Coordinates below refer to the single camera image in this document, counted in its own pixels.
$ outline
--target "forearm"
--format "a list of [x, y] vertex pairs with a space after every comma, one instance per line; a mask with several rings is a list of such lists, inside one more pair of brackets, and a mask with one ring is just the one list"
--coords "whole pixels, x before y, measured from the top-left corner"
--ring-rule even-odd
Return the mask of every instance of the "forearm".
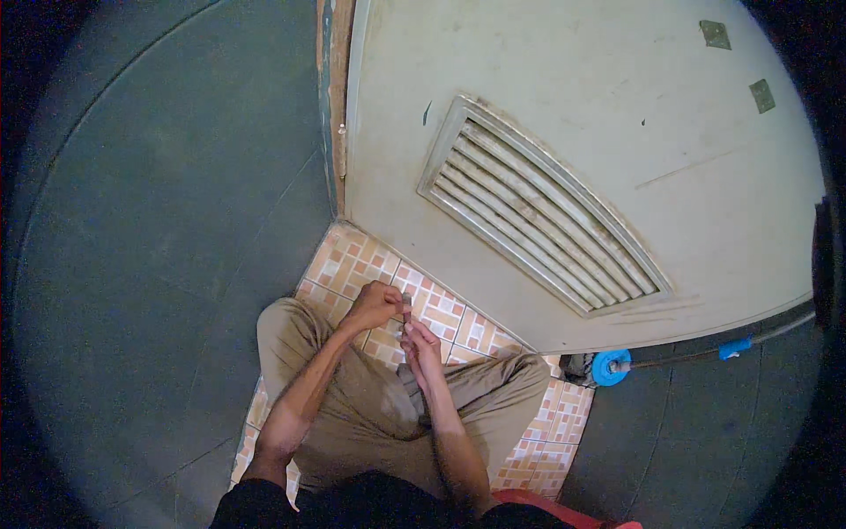
[[496, 501], [491, 496], [485, 462], [464, 429], [445, 380], [431, 384], [426, 402], [443, 479], [453, 499], [470, 508], [476, 517], [481, 516]]
[[276, 481], [268, 476], [282, 472], [291, 461], [317, 416], [341, 355], [356, 334], [351, 328], [338, 328], [283, 391], [255, 442], [255, 457], [244, 479]]

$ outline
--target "door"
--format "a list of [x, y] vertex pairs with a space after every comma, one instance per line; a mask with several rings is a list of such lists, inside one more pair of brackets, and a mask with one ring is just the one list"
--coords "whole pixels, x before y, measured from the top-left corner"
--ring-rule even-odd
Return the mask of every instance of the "door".
[[810, 298], [816, 143], [739, 3], [358, 0], [350, 57], [350, 220], [531, 348], [694, 338]]

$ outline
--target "wooden door frame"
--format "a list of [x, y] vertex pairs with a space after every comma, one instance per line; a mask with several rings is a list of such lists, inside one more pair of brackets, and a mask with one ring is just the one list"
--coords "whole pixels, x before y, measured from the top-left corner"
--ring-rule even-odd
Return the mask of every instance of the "wooden door frame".
[[327, 188], [335, 216], [346, 218], [347, 77], [356, 0], [317, 0], [317, 89]]

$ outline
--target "tiled floor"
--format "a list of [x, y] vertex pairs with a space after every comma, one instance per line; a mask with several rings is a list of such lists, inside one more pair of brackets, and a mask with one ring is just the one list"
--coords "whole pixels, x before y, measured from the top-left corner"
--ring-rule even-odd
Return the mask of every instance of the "tiled floor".
[[[323, 311], [337, 323], [353, 303], [361, 287], [373, 279], [395, 285], [413, 296], [413, 313], [442, 338], [445, 363], [464, 363], [478, 358], [495, 358], [500, 350], [523, 346], [494, 322], [458, 300], [454, 294], [402, 261], [387, 247], [348, 224], [333, 225], [297, 289], [296, 297]], [[356, 344], [367, 354], [396, 367], [404, 353], [396, 340], [400, 321], [362, 333]], [[547, 356], [552, 375], [560, 373], [558, 357]], [[493, 489], [524, 488], [554, 499], [585, 428], [593, 390], [550, 379], [547, 394], [537, 416], [514, 447], [498, 475]], [[234, 485], [250, 463], [255, 438], [267, 418], [269, 407], [264, 384], [255, 389], [244, 437], [235, 456]], [[288, 499], [294, 503], [299, 471], [288, 467]]]

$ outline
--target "khaki pants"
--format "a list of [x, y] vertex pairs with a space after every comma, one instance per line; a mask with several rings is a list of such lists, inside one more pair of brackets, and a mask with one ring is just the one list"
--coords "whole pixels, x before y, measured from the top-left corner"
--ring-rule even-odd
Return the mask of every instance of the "khaki pants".
[[[294, 299], [267, 307], [257, 324], [261, 374], [273, 403], [323, 346], [327, 319]], [[299, 486], [311, 492], [378, 470], [443, 498], [430, 419], [407, 365], [392, 372], [351, 346], [335, 371], [320, 411], [294, 455]], [[541, 406], [549, 366], [538, 355], [445, 366], [450, 393], [493, 479]]]

